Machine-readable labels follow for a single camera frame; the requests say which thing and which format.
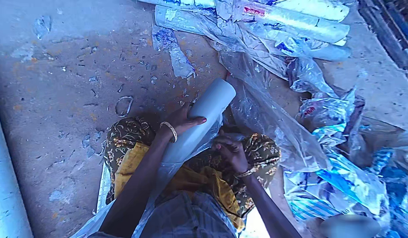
plastic wrap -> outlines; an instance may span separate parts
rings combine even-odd
[[[294,37],[306,37],[328,43],[344,39],[350,30],[349,25],[248,0],[235,1],[232,17],[234,21],[264,22]]]
[[[237,95],[231,110],[239,128],[269,136],[281,148],[281,165],[294,171],[311,172],[330,167],[316,138],[299,125],[268,93],[268,71],[254,68],[247,54],[219,51],[220,62],[231,76],[228,82]]]
[[[334,90],[326,84],[323,73],[317,63],[311,58],[295,58],[286,69],[290,88],[296,92],[326,93],[333,98],[339,98]]]
[[[155,50],[165,50],[170,52],[173,72],[176,77],[188,78],[191,74],[195,77],[195,69],[188,58],[180,50],[176,36],[172,29],[162,28],[154,25],[152,27],[152,41]]]

tube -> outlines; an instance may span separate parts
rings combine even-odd
[[[0,123],[0,237],[32,238],[16,174]]]

gold bangle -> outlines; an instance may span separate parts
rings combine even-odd
[[[256,169],[256,168],[253,167],[253,168],[251,168],[251,169],[249,169],[249,170],[247,170],[247,171],[245,171],[245,172],[243,172],[243,173],[235,174],[235,177],[236,177],[236,178],[246,177],[246,176],[248,176],[248,175],[251,175],[252,173],[257,172],[257,170],[258,170],[258,169]]]
[[[168,122],[162,122],[162,123],[160,123],[160,128],[161,128],[161,126],[162,126],[163,124],[165,124],[167,127],[169,127],[169,129],[172,131],[173,135],[175,136],[175,141],[172,141],[172,143],[175,143],[175,142],[177,141],[177,133],[176,133],[176,131],[175,131],[175,128],[174,128],[172,125],[170,125],[170,123],[168,123]]]

clothing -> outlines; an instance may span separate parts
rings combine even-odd
[[[214,198],[206,193],[174,192],[155,208],[141,238],[235,238],[236,229]],[[89,238],[114,238],[96,232]]]
[[[123,163],[124,158],[129,157],[129,154],[136,145],[141,145],[143,153],[145,153],[145,146],[150,146],[154,137],[155,132],[141,117],[122,119],[110,128],[107,134],[104,153],[105,163],[111,175],[111,187],[106,199],[107,204],[115,199],[115,188],[118,187],[118,191],[121,191],[120,188],[123,186],[123,183],[127,182],[140,162],[140,160],[126,161],[127,164],[131,164],[130,168],[133,170],[123,172],[119,170],[119,167]],[[260,181],[264,188],[267,188],[276,171],[277,163],[280,161],[280,149],[272,139],[256,133],[246,137],[242,141],[242,144],[249,164],[257,169],[257,172],[254,173],[253,176]],[[222,205],[226,214],[228,214],[238,230],[241,230],[242,224],[240,219],[243,219],[246,214],[254,208],[254,203],[244,182],[234,176],[232,167],[224,162],[220,153],[218,151],[206,150],[186,161],[184,165],[183,169],[181,168],[175,174],[174,178],[178,176],[178,173],[184,172],[185,167],[191,168],[196,174],[193,175],[191,171],[189,171],[188,178],[183,178],[177,182],[190,181],[194,176],[207,176],[207,181],[201,178],[203,180],[200,183],[192,185],[199,189],[191,192],[201,191],[215,196],[218,203]],[[206,166],[214,171],[207,169],[207,171],[211,171],[211,173],[207,175],[202,174],[201,172]],[[116,176],[118,176],[121,181],[117,186]],[[217,182],[208,182],[209,178]],[[229,192],[231,193],[228,192],[228,189],[225,189],[227,187],[226,185],[230,187],[231,191],[229,190]],[[188,190],[185,188],[185,184],[178,184],[178,186],[178,190]]]

dirty floor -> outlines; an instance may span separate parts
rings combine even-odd
[[[68,237],[93,216],[98,154],[106,128],[120,119],[120,97],[132,96],[129,115],[142,115],[156,128],[180,101],[225,78],[206,40],[182,32],[176,32],[180,47],[191,50],[198,75],[175,78],[169,54],[152,48],[153,13],[153,5],[130,0],[0,0],[0,119],[35,237]],[[42,15],[51,16],[52,28],[38,40],[32,29]],[[319,61],[327,81],[349,89],[361,79],[365,113],[408,128],[405,73],[356,6],[346,20],[353,56],[344,63]],[[294,116],[302,94],[272,77],[272,95]]]

